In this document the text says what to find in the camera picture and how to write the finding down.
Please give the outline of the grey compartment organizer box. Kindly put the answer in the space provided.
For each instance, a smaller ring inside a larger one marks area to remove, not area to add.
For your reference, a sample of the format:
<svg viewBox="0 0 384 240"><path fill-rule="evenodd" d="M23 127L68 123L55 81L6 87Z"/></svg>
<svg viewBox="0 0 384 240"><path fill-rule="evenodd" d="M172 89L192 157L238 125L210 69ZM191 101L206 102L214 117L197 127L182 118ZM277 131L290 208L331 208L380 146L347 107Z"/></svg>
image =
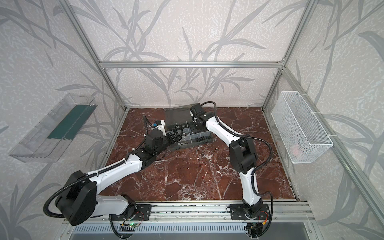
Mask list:
<svg viewBox="0 0 384 240"><path fill-rule="evenodd" d="M199 132L192 126L191 105L165 109L166 132L172 129L183 129L183 137L177 144L169 146L170 151L184 150L213 142L210 131Z"/></svg>

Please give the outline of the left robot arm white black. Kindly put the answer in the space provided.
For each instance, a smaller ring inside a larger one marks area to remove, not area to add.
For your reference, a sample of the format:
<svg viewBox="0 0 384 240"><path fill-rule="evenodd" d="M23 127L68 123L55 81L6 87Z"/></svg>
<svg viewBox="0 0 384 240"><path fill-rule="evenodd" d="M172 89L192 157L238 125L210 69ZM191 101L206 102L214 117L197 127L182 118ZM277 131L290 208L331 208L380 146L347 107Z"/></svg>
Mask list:
<svg viewBox="0 0 384 240"><path fill-rule="evenodd" d="M153 129L143 140L143 145L122 160L89 173L77 171L71 174L65 186L44 203L44 214L65 218L72 226L93 217L123 214L131 204L130 198L100 196L100 193L115 182L149 167L159 154L178 143L182 136L183 129L167 133Z"/></svg>

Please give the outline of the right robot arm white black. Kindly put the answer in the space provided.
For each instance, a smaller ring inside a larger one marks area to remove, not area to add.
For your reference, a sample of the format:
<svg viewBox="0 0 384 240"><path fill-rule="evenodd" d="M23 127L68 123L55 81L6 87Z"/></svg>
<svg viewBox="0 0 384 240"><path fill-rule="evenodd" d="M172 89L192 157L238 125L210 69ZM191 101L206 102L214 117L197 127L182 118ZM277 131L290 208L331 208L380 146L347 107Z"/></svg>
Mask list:
<svg viewBox="0 0 384 240"><path fill-rule="evenodd" d="M243 189L244 212L248 219L255 219L268 205L263 203L262 197L270 196L271 208L265 210L266 219L273 215L273 194L270 191L260 193L257 186L256 171L267 165L273 158L273 148L266 140L243 135L228 127L217 116L217 105L213 101L194 104L190 108L193 122L198 128L205 128L220 138L228 147L230 163L238 172ZM257 164L258 155L254 141L265 144L269 150L267 159Z"/></svg>

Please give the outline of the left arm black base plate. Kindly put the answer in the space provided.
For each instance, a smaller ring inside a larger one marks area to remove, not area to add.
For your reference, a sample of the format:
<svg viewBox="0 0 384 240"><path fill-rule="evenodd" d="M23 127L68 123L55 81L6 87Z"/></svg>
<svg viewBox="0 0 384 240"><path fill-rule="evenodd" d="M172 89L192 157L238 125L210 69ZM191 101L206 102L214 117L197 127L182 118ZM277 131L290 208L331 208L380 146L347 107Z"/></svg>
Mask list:
<svg viewBox="0 0 384 240"><path fill-rule="evenodd" d="M112 221L148 221L150 219L152 205L150 204L138 204L129 205L121 215L110 215L109 220Z"/></svg>

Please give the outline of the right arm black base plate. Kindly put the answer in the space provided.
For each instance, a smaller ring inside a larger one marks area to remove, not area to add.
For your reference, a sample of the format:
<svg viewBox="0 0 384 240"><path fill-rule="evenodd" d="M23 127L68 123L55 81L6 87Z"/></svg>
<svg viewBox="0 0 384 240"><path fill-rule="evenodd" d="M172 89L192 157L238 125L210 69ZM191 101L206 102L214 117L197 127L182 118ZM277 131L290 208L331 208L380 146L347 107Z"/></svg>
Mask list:
<svg viewBox="0 0 384 240"><path fill-rule="evenodd" d="M270 217L270 208L268 204L261 204L255 208L247 207L244 204L230 204L229 213L233 221L265 221Z"/></svg>

